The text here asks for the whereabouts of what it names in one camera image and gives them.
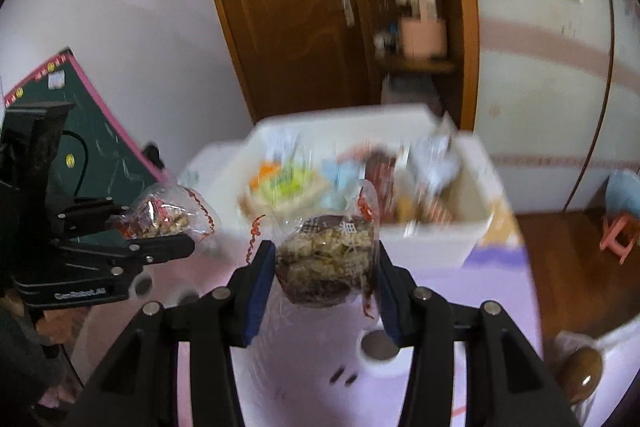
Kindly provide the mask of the person's left hand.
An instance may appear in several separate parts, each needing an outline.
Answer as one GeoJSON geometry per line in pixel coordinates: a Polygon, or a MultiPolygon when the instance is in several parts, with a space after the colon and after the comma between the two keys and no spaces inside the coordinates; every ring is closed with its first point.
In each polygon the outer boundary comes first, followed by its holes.
{"type": "Polygon", "coordinates": [[[89,308],[32,311],[29,313],[15,291],[1,296],[1,309],[17,321],[24,334],[42,345],[74,347],[89,308]]]}

